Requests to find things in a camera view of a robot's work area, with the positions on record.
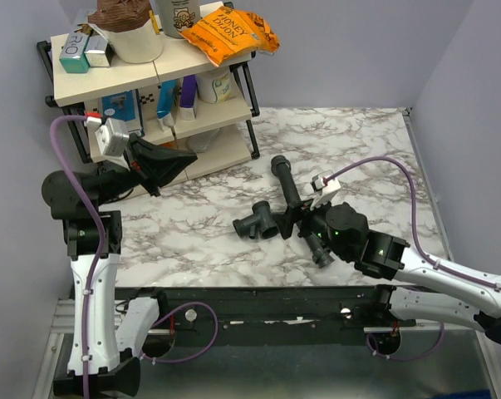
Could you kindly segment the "grey tee pipe fitting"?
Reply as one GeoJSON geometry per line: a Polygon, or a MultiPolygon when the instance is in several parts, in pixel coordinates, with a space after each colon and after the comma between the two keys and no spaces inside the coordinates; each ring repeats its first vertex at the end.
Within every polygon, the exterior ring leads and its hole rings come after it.
{"type": "Polygon", "coordinates": [[[254,204],[252,213],[243,219],[235,219],[233,227],[240,238],[270,239],[279,233],[270,204],[267,201],[259,201],[254,204]]]}

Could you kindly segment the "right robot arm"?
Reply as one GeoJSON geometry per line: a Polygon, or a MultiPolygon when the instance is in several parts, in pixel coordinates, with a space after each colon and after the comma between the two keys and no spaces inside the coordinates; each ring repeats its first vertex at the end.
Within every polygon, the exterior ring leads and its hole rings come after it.
{"type": "Polygon", "coordinates": [[[501,345],[501,274],[444,260],[418,244],[370,229],[366,216],[348,203],[312,207],[298,201],[273,219],[284,239],[297,225],[300,235],[316,236],[362,274],[423,288],[391,288],[387,298],[371,300],[366,315],[375,325],[394,318],[429,319],[472,328],[501,345]]]}

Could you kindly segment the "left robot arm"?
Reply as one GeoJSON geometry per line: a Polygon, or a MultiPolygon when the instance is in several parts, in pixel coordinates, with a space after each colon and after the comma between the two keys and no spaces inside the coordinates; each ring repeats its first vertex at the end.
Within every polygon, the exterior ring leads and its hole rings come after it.
{"type": "Polygon", "coordinates": [[[143,187],[157,196],[197,155],[153,145],[132,135],[124,166],[100,174],[76,173],[63,154],[61,169],[42,183],[51,216],[62,223],[74,283],[74,327],[66,375],[53,382],[60,398],[135,397],[140,387],[140,352],[150,328],[160,328],[169,309],[160,294],[140,295],[115,321],[115,281],[120,261],[122,218],[100,206],[143,187]]]}

